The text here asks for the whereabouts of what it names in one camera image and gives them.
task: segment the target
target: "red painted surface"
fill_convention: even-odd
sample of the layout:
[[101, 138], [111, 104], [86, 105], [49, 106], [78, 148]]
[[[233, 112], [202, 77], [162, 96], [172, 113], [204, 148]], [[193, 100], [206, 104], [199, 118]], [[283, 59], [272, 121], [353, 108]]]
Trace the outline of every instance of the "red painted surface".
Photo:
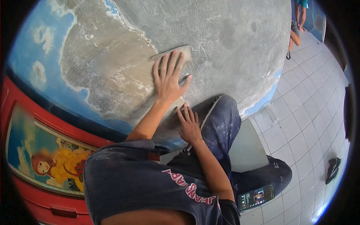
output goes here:
[[[0, 128], [3, 140], [6, 140], [12, 110], [18, 103], [30, 115], [33, 114], [35, 119], [68, 137], [96, 147], [113, 144], [112, 141], [85, 132], [52, 115], [19, 90], [8, 76], [4, 77], [0, 101]], [[159, 155], [149, 153], [149, 159], [159, 161]], [[92, 224], [83, 198], [43, 190], [21, 180], [16, 175], [13, 175], [13, 181], [20, 195], [25, 199], [28, 209], [37, 220], [59, 225]]]

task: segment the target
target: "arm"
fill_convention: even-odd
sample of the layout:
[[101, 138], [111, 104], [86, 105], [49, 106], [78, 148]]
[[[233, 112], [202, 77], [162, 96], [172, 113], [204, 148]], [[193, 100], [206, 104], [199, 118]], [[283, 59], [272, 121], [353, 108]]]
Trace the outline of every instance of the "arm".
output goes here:
[[184, 104], [185, 118], [179, 108], [177, 108], [177, 114], [181, 122], [180, 136], [193, 146], [210, 191], [218, 195], [219, 199], [229, 199], [235, 202], [233, 188], [228, 176], [201, 136], [198, 114], [195, 113], [194, 116], [193, 111], [186, 104]]
[[296, 44], [297, 46], [301, 45], [300, 37], [297, 36], [297, 34], [296, 34], [294, 31], [292, 31], [292, 30], [290, 30], [290, 37], [291, 37], [291, 39], [295, 42], [295, 44]]
[[157, 99], [149, 112], [141, 119], [138, 125], [130, 132], [126, 140], [151, 139], [162, 117], [170, 105], [177, 100], [190, 85], [191, 75], [187, 77], [182, 87], [179, 86], [179, 76], [184, 65], [184, 54], [180, 53], [179, 62], [176, 64], [176, 50], [172, 52], [167, 66], [169, 54], [162, 57], [160, 75], [159, 61], [153, 67], [155, 87], [158, 92]]

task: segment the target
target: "sanding block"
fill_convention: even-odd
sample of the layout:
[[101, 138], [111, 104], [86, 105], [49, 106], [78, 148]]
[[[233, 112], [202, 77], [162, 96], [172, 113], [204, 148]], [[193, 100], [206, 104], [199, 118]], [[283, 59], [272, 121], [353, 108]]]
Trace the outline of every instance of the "sanding block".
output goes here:
[[180, 46], [174, 49], [171, 49], [169, 51], [154, 55], [151, 57], [151, 59], [156, 62], [157, 60], [159, 60], [161, 57], [163, 57], [164, 55], [166, 55], [167, 53], [170, 53], [174, 50], [177, 50], [177, 58], [179, 57], [180, 53], [183, 52], [184, 53], [184, 66], [186, 64], [188, 64], [189, 62], [191, 62], [192, 58], [191, 58], [191, 54], [192, 54], [192, 50], [191, 50], [191, 46], [190, 45], [184, 45], [184, 46]]

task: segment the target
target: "white cable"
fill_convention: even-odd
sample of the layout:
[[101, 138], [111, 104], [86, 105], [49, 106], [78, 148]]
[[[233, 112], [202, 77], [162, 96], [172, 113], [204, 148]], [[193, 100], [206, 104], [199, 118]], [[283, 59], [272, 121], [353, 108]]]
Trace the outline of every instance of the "white cable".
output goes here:
[[314, 20], [314, 1], [315, 0], [312, 0], [312, 21], [314, 22], [314, 27], [312, 28], [312, 30], [310, 30], [309, 32], [313, 31], [315, 29], [315, 20]]

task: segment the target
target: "yellow dress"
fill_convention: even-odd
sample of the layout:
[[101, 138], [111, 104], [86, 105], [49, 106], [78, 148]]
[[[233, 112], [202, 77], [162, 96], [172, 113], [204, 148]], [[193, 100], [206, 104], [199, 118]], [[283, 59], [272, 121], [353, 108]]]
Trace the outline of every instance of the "yellow dress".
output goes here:
[[76, 186], [80, 189], [80, 191], [84, 191], [84, 185], [80, 182], [77, 176], [73, 176], [67, 173], [64, 169], [65, 168], [73, 173], [76, 174], [74, 167], [78, 162], [81, 162], [82, 159], [87, 159], [87, 157], [91, 154], [90, 151], [84, 151], [84, 149], [79, 148], [74, 151], [71, 151], [68, 148], [58, 148], [58, 153], [55, 157], [56, 166], [51, 168], [51, 175], [55, 178], [56, 182], [62, 184], [64, 180], [67, 180], [69, 177], [74, 178]]

